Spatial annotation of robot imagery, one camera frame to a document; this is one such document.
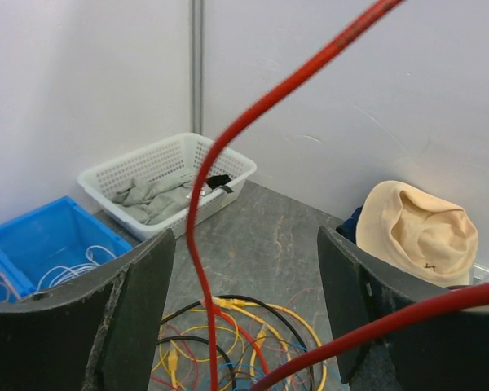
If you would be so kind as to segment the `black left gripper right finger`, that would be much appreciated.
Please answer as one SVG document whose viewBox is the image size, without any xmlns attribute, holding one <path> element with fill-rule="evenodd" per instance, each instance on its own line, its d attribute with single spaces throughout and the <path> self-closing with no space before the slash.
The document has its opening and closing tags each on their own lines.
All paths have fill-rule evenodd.
<svg viewBox="0 0 489 391">
<path fill-rule="evenodd" d="M 320 227 L 319 269 L 333 338 L 447 293 Z M 407 326 L 337 356 L 353 390 L 489 390 L 489 305 Z"/>
</svg>

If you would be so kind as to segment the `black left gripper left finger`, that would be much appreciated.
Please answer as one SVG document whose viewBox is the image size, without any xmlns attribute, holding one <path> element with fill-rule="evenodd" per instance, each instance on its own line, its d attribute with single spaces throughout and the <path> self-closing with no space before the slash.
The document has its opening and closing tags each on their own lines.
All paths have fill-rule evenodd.
<svg viewBox="0 0 489 391">
<path fill-rule="evenodd" d="M 0 390 L 145 390 L 170 285 L 164 231 L 67 283 L 0 303 Z"/>
</svg>

